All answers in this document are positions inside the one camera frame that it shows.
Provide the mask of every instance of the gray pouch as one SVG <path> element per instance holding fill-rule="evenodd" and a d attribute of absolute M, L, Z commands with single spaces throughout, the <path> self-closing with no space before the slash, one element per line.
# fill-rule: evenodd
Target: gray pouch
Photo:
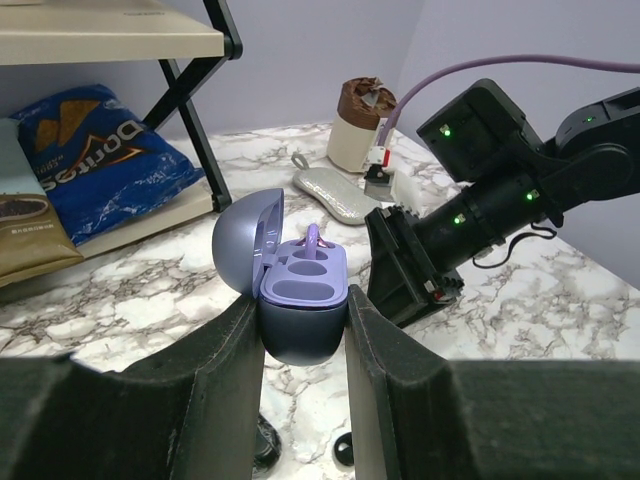
<path fill-rule="evenodd" d="M 339 222 L 364 225 L 364 217 L 382 204 L 330 168 L 309 168 L 304 155 L 294 153 L 291 161 L 300 170 L 293 176 L 293 184 L 317 199 Z"/>

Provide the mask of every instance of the case lid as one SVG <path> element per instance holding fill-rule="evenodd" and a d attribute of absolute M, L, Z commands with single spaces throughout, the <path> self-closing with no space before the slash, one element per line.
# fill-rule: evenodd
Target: case lid
<path fill-rule="evenodd" d="M 227 285 L 244 295 L 258 297 L 265 257 L 278 248 L 283 222 L 281 188 L 249 194 L 220 215 L 213 229 L 213 261 Z"/>

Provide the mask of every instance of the gray wall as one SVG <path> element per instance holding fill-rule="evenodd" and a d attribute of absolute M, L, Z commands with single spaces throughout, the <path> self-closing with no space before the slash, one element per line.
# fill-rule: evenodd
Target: gray wall
<path fill-rule="evenodd" d="M 165 3 L 208 22 L 201 0 Z M 423 0 L 375 3 L 228 0 L 245 53 L 197 94 L 206 130 L 328 121 L 340 85 L 356 76 L 377 75 L 395 88 Z M 166 88 L 156 62 L 0 67 L 0 115 L 91 82 L 112 88 L 141 116 Z M 163 130 L 167 137 L 183 132 L 177 117 Z"/>
<path fill-rule="evenodd" d="M 442 67 L 493 55 L 554 53 L 640 62 L 639 18 L 637 0 L 426 0 L 399 92 Z M 496 80 L 543 138 L 553 136 L 576 108 L 640 86 L 638 76 L 569 67 L 476 69 L 427 87 L 405 109 L 400 130 L 417 138 L 423 121 L 482 77 Z M 640 287 L 640 196 L 578 207 L 566 215 L 560 236 Z"/>

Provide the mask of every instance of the shelf board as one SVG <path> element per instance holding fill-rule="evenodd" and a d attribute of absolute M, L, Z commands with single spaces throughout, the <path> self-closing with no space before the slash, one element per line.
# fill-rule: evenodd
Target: shelf board
<path fill-rule="evenodd" d="M 220 57 L 224 35 L 157 0 L 0 6 L 0 65 Z"/>
<path fill-rule="evenodd" d="M 183 190 L 159 209 L 78 247 L 85 259 L 122 248 L 213 211 L 211 194 L 200 184 Z"/>

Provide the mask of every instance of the blue chip bag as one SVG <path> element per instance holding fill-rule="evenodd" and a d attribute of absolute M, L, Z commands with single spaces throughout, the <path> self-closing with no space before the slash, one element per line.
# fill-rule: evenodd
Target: blue chip bag
<path fill-rule="evenodd" d="M 75 245 L 157 209 L 204 175 L 102 85 L 58 93 L 12 118 Z"/>

